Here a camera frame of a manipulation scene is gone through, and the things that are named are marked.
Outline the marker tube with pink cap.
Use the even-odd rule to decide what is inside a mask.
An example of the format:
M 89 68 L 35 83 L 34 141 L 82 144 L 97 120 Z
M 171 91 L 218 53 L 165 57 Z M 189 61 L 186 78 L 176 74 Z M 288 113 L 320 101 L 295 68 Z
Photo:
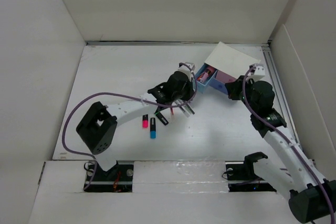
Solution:
M 200 83 L 204 83 L 214 72 L 215 72 L 215 69 L 211 66 L 208 66 L 204 70 L 204 72 L 199 76 L 198 81 Z

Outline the blue drawer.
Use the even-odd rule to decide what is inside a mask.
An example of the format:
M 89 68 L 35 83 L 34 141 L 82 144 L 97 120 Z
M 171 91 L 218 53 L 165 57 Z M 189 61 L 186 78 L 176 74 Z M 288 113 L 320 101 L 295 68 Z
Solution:
M 212 83 L 212 80 L 214 79 L 216 74 L 217 74 L 216 68 L 207 64 L 203 64 L 202 67 L 196 73 L 196 83 L 198 92 L 204 93 L 205 90 Z

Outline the white drawer organizer box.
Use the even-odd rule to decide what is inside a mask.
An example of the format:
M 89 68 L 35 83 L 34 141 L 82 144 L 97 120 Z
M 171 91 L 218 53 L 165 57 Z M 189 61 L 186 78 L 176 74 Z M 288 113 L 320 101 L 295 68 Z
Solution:
M 219 71 L 225 72 L 235 78 L 245 75 L 249 66 L 260 63 L 257 60 L 223 42 L 219 42 L 203 64 L 210 65 Z M 214 77 L 210 87 L 227 94 L 225 84 Z

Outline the pink drawer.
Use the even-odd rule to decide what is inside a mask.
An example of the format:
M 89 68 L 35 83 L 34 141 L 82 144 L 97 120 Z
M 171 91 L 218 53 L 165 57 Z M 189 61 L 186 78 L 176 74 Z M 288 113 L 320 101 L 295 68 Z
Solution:
M 226 84 L 236 81 L 237 78 L 218 70 L 215 79 L 221 83 Z

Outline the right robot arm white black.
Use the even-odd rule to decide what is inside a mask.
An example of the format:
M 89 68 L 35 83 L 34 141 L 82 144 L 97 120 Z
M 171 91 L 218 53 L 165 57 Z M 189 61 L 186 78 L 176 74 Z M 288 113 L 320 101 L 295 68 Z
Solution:
M 335 223 L 335 181 L 321 174 L 293 139 L 284 118 L 273 107 L 272 85 L 240 76 L 225 87 L 231 100 L 242 101 L 247 107 L 252 126 L 284 164 L 284 168 L 277 167 L 266 154 L 256 152 L 245 156 L 243 163 L 227 167 L 227 178 L 263 179 L 283 196 L 300 223 L 325 216 Z

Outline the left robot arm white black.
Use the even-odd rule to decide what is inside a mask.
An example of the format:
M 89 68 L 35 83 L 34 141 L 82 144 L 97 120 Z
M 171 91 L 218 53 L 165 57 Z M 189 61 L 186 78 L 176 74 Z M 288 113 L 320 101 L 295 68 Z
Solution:
M 76 127 L 76 132 L 96 159 L 99 174 L 105 180 L 117 175 L 117 160 L 110 145 L 117 127 L 147 114 L 172 108 L 178 100 L 187 103 L 195 96 L 194 72 L 179 68 L 168 79 L 139 97 L 113 105 L 95 102 Z

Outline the black gold pen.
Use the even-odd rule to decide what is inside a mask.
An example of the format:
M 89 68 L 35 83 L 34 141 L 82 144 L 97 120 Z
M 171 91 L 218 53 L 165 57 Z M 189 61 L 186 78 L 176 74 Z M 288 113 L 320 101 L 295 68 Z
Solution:
M 182 108 L 184 109 L 185 114 L 189 114 L 189 115 L 194 114 L 194 111 L 192 110 L 192 108 L 188 104 L 183 105 Z

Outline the purple gel pen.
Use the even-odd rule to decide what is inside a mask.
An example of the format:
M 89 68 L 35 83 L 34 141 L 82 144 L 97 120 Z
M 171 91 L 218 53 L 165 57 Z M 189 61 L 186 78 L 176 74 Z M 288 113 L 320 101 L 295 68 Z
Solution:
M 192 115 L 195 114 L 194 110 L 191 108 L 191 106 L 188 103 L 185 105 L 185 108 L 188 110 L 188 112 L 190 114 L 192 114 Z

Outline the green gel pen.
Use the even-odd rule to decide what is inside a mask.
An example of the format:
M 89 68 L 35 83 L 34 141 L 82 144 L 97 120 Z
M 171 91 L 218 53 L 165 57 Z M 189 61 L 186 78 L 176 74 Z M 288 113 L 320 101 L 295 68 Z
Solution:
M 178 105 L 178 107 L 176 108 L 173 108 L 174 110 L 174 115 L 176 116 L 178 113 L 182 113 L 184 116 L 186 116 L 187 118 L 190 117 L 189 114 L 185 114 L 184 112 L 184 109 L 182 108 L 182 106 L 184 105 L 184 102 L 182 100 L 177 100 L 175 102 L 173 102 L 173 105 Z

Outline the blue highlighter marker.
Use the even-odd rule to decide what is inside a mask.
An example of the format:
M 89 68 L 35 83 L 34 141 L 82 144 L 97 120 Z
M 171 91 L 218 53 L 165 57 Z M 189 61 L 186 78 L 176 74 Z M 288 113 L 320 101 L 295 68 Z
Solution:
M 156 138 L 156 120 L 155 118 L 150 118 L 150 139 Z

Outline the pink highlighter marker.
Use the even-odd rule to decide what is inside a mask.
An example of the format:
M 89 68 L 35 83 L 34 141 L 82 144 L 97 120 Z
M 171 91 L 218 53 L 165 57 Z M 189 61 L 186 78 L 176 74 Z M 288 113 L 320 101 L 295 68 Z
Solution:
M 149 117 L 147 114 L 143 115 L 142 116 L 142 127 L 145 129 L 145 128 L 148 128 L 148 124 L 149 124 Z

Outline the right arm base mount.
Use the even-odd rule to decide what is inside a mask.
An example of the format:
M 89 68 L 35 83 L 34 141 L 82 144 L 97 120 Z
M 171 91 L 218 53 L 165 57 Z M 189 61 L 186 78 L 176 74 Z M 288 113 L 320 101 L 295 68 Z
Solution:
M 256 152 L 245 156 L 243 161 L 226 162 L 226 171 L 222 173 L 222 178 L 228 182 L 228 191 L 230 193 L 276 192 L 269 183 L 254 173 L 253 165 L 260 159 L 267 158 L 264 153 Z

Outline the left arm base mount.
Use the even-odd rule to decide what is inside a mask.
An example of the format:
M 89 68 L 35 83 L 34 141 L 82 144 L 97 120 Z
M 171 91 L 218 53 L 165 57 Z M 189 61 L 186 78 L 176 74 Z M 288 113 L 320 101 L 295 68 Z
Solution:
M 86 193 L 131 193 L 133 187 L 134 164 L 117 163 L 108 171 L 93 161 L 85 162 L 86 179 L 83 190 Z

